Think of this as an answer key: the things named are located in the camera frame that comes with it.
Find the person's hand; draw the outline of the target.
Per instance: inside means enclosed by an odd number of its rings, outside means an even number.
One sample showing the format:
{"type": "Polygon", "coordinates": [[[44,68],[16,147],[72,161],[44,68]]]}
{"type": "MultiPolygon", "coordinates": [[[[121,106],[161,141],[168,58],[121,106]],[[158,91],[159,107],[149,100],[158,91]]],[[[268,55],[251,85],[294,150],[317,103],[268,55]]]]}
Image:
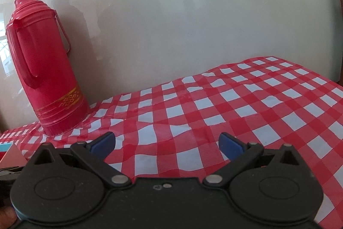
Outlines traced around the person's hand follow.
{"type": "Polygon", "coordinates": [[[13,207],[4,206],[0,209],[0,229],[8,229],[17,221],[17,215],[13,207]]]}

